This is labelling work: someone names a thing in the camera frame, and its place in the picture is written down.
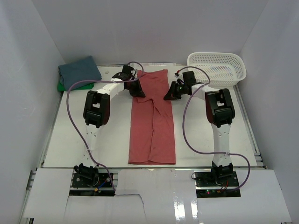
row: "blue wire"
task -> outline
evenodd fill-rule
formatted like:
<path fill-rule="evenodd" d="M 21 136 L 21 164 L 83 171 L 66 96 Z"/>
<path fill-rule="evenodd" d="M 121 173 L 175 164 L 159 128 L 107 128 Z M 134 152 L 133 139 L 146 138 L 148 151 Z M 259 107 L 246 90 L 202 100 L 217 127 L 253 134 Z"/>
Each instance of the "blue wire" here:
<path fill-rule="evenodd" d="M 100 189 L 106 182 L 103 182 L 99 187 L 98 189 Z"/>

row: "white wall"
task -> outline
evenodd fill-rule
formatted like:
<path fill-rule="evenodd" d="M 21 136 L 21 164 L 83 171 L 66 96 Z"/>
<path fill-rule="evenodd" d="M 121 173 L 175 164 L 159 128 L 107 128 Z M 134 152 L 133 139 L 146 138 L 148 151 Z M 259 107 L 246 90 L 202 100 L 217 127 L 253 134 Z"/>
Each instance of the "white wall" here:
<path fill-rule="evenodd" d="M 19 221 L 59 101 L 63 64 L 31 0 L 0 1 L 0 223 Z"/>
<path fill-rule="evenodd" d="M 299 1 L 270 0 L 241 57 L 247 77 L 239 86 L 262 158 L 298 224 Z"/>
<path fill-rule="evenodd" d="M 65 62 L 175 62 L 239 53 L 268 0 L 32 0 Z"/>

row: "white laundry basket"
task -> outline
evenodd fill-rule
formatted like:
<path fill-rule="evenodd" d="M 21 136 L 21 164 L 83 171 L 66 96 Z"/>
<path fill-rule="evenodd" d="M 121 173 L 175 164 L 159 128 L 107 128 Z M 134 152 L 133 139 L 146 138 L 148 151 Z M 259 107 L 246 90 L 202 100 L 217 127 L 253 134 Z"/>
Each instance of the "white laundry basket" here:
<path fill-rule="evenodd" d="M 233 86 L 246 77 L 243 60 L 231 53 L 195 52 L 188 56 L 187 65 L 204 70 L 209 75 L 212 86 Z M 199 82 L 208 81 L 200 70 L 193 68 L 188 68 L 188 70 L 194 71 L 195 78 Z"/>

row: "white table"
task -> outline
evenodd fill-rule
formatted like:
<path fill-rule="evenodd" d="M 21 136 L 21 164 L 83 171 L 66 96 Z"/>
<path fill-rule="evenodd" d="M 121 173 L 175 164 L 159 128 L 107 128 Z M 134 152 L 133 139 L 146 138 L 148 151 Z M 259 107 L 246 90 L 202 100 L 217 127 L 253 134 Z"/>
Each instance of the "white table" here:
<path fill-rule="evenodd" d="M 169 85 L 175 80 L 174 73 L 182 66 L 146 66 L 145 71 L 168 69 Z M 122 67 L 99 67 L 103 80 L 121 71 Z M 93 90 L 100 89 L 105 84 L 95 84 Z M 235 107 L 235 119 L 230 130 L 230 152 L 240 153 L 248 158 L 251 166 L 256 166 L 254 146 L 233 87 L 228 87 Z M 86 94 L 89 90 L 72 91 L 70 94 L 70 110 L 74 122 L 85 136 L 85 121 L 83 109 Z M 189 96 L 184 95 L 181 100 L 172 101 L 174 131 L 176 142 L 176 165 L 162 165 L 159 167 L 210 167 L 212 155 L 200 155 L 188 148 L 182 134 L 182 116 Z M 98 148 L 93 151 L 95 159 L 110 168 L 153 167 L 128 164 L 129 136 L 131 122 L 132 97 L 128 91 L 121 92 L 111 101 L 110 120 L 104 132 L 98 136 Z M 186 114 L 186 135 L 190 144 L 203 152 L 214 151 L 213 132 L 206 118 L 205 102 L 193 98 Z M 78 165 L 85 152 L 83 141 L 73 128 L 66 111 L 66 92 L 64 93 L 53 129 L 52 137 L 43 167 L 71 168 Z M 239 156 L 232 156 L 234 166 L 247 166 L 246 161 Z"/>

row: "green cloth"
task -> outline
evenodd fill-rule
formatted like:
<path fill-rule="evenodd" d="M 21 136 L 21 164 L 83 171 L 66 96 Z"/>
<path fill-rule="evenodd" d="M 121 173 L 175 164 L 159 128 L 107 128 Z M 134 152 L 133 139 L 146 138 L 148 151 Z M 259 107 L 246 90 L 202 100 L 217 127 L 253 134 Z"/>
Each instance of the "green cloth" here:
<path fill-rule="evenodd" d="M 90 83 L 73 90 L 91 90 L 93 87 L 94 87 L 94 83 Z M 62 85 L 60 82 L 58 82 L 57 89 L 59 92 L 66 91 L 64 85 Z"/>

